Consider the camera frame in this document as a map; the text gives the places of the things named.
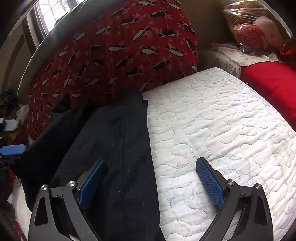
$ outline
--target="metal screw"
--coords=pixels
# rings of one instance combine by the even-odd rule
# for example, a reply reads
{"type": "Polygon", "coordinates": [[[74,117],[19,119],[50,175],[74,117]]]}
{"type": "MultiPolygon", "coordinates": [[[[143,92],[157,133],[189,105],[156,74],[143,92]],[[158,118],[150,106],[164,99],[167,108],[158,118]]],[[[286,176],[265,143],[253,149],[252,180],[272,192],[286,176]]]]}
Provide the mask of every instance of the metal screw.
{"type": "Polygon", "coordinates": [[[48,188],[48,185],[44,184],[44,185],[41,186],[40,189],[41,189],[42,191],[45,191],[47,188],[48,188]]]}
{"type": "Polygon", "coordinates": [[[74,187],[76,185],[75,181],[69,181],[68,186],[69,187],[74,187]]]}
{"type": "Polygon", "coordinates": [[[259,183],[256,183],[256,184],[255,184],[255,187],[256,187],[257,189],[261,189],[261,188],[262,188],[262,186],[261,186],[259,183]]]}
{"type": "Polygon", "coordinates": [[[235,184],[235,181],[233,181],[232,179],[228,179],[227,183],[231,186],[233,186],[235,184]]]}

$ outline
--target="blue gripper pad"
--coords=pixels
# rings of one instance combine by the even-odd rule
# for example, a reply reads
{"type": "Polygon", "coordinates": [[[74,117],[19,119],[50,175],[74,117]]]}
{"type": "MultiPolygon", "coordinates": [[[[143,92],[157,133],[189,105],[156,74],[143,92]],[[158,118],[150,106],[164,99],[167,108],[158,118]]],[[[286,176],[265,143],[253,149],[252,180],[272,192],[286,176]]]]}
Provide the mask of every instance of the blue gripper pad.
{"type": "Polygon", "coordinates": [[[0,154],[5,157],[20,156],[27,149],[25,145],[3,146],[0,149],[0,154]]]}
{"type": "Polygon", "coordinates": [[[210,196],[210,199],[221,209],[225,202],[222,188],[200,158],[197,159],[195,168],[198,177],[200,178],[204,188],[207,190],[207,193],[210,196]]]}
{"type": "Polygon", "coordinates": [[[96,191],[98,190],[102,180],[106,175],[106,172],[106,161],[101,160],[80,190],[78,204],[81,208],[85,209],[91,203],[96,191]]]}

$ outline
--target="window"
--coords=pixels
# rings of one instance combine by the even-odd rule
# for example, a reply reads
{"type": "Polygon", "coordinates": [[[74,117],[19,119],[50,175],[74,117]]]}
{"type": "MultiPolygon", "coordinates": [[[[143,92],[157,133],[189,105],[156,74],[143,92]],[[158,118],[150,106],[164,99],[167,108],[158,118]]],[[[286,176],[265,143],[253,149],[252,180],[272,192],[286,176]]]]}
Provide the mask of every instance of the window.
{"type": "Polygon", "coordinates": [[[84,0],[39,0],[35,15],[43,38],[53,29],[57,20],[84,0]]]}

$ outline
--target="white quilted mattress pad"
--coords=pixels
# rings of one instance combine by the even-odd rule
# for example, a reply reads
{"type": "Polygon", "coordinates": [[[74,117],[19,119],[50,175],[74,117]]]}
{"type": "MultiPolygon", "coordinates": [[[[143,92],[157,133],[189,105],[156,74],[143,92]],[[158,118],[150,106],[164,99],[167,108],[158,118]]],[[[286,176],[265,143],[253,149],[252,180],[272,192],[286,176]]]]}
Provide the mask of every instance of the white quilted mattress pad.
{"type": "MultiPolygon", "coordinates": [[[[274,240],[296,218],[296,140],[284,118],[258,93],[212,68],[143,94],[166,241],[199,240],[218,212],[195,163],[205,157],[225,179],[262,184],[274,240]]],[[[225,235],[231,238],[239,212],[225,235]]]]}

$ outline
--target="red cloth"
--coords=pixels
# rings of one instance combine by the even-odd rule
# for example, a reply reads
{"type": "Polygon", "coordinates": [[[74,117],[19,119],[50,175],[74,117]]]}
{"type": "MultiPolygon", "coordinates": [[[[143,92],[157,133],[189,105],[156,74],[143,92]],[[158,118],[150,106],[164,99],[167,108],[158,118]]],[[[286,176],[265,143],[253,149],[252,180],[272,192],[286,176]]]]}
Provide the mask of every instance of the red cloth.
{"type": "Polygon", "coordinates": [[[296,131],[296,71],[278,62],[241,68],[241,80],[266,99],[296,131]]]}
{"type": "Polygon", "coordinates": [[[103,105],[123,88],[144,92],[193,74],[197,38],[179,7],[174,0],[126,1],[80,27],[35,76],[23,138],[41,134],[63,93],[72,106],[89,98],[103,105]]]}

